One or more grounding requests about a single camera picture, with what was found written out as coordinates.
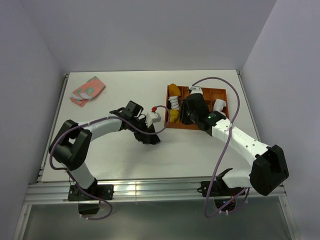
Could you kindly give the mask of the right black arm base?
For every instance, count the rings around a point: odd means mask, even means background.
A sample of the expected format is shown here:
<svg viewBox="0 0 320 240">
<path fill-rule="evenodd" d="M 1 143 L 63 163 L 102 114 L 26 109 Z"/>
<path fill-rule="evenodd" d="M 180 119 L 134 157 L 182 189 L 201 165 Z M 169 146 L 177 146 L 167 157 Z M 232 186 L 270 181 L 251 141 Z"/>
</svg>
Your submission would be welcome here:
<svg viewBox="0 0 320 240">
<path fill-rule="evenodd" d="M 221 172 L 218 176 L 216 176 L 215 180 L 213 181 L 212 188 L 210 190 L 210 197 L 227 197 L 224 199 L 215 199 L 214 204 L 217 209 L 222 207 L 227 201 L 229 201 L 232 197 L 240 193 L 244 188 L 236 187 L 236 188 L 229 188 L 225 183 L 222 181 L 222 177 L 231 171 L 232 168 L 227 168 L 223 172 Z M 200 187 L 197 189 L 197 192 L 202 194 L 202 197 L 206 197 L 207 192 L 209 190 L 210 181 L 201 181 Z M 237 203 L 234 199 L 231 203 L 229 203 L 225 208 L 222 209 L 223 212 L 230 212 L 236 209 Z"/>
</svg>

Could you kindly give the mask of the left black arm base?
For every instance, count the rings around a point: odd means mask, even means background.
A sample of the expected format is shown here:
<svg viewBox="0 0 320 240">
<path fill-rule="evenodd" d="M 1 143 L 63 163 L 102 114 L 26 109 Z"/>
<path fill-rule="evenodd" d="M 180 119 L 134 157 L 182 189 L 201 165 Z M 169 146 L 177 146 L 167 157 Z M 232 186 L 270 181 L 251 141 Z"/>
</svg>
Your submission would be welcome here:
<svg viewBox="0 0 320 240">
<path fill-rule="evenodd" d="M 97 221 L 105 219 L 112 214 L 113 206 L 109 201 L 113 199 L 113 194 L 113 184 L 97 184 L 88 189 L 82 189 L 75 184 L 69 187 L 67 201 L 78 203 L 80 217 Z M 103 204 L 108 205 L 109 212 L 103 216 L 96 216 Z"/>
</svg>

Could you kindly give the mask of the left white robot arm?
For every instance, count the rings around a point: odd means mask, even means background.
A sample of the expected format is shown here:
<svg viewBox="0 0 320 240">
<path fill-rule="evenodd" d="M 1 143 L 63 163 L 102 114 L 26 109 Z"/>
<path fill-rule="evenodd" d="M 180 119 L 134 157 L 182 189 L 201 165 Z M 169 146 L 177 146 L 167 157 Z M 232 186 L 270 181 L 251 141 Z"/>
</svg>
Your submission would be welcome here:
<svg viewBox="0 0 320 240">
<path fill-rule="evenodd" d="M 79 123 L 67 120 L 49 147 L 49 164 L 54 170 L 65 170 L 80 187 L 79 194 L 91 200 L 98 193 L 98 181 L 91 174 L 85 160 L 90 143 L 104 135 L 123 130 L 133 132 L 138 142 L 156 145 L 160 142 L 154 123 L 161 121 L 161 116 L 153 108 L 143 114 L 144 108 L 133 102 L 125 107 L 109 112 L 109 115 Z"/>
</svg>

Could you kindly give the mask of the mustard yellow striped sock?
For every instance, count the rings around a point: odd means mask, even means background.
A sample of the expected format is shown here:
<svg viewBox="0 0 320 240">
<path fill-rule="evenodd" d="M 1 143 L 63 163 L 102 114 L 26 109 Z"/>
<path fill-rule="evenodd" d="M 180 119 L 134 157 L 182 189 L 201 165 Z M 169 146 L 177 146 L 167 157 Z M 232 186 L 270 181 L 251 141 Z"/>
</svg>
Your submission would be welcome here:
<svg viewBox="0 0 320 240">
<path fill-rule="evenodd" d="M 181 95 L 181 91 L 176 84 L 172 83 L 168 86 L 169 97 L 179 97 L 180 95 Z"/>
</svg>

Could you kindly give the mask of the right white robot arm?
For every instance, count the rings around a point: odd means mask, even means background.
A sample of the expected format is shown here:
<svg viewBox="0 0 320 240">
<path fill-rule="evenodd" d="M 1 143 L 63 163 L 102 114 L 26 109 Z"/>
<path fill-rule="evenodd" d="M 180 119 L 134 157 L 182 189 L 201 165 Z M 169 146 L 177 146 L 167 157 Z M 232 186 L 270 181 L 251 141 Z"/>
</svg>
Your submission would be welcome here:
<svg viewBox="0 0 320 240">
<path fill-rule="evenodd" d="M 226 143 L 249 164 L 249 170 L 228 168 L 215 177 L 212 189 L 218 195 L 227 195 L 236 188 L 253 188 L 267 196 L 289 177 L 284 151 L 278 145 L 269 146 L 252 138 L 234 126 L 226 115 L 216 108 L 210 111 L 204 97 L 194 93 L 182 101 L 182 116 L 209 136 Z"/>
</svg>

